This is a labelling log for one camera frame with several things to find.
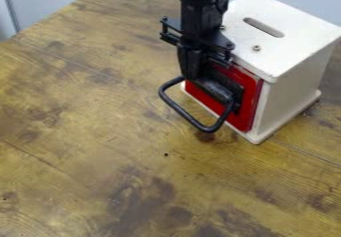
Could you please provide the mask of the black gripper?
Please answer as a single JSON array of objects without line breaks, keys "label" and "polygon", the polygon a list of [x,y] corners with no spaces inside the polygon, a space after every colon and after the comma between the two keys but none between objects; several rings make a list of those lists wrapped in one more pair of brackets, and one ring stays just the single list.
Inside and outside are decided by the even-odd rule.
[{"label": "black gripper", "polygon": [[172,19],[164,16],[161,39],[173,45],[181,41],[194,47],[177,46],[177,57],[181,74],[188,80],[200,77],[204,63],[203,50],[207,53],[207,70],[216,67],[232,66],[233,42],[223,35],[221,26],[224,14],[228,11],[229,0],[180,0],[181,18]]}]

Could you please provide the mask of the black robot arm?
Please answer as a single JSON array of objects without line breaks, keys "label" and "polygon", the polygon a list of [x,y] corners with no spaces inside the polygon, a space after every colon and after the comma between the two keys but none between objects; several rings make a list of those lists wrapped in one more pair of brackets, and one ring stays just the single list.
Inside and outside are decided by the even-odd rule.
[{"label": "black robot arm", "polygon": [[229,0],[180,0],[181,19],[164,16],[161,39],[177,46],[181,74],[188,80],[201,75],[205,62],[219,58],[225,63],[231,60],[233,42],[223,35],[223,19],[228,11]]}]

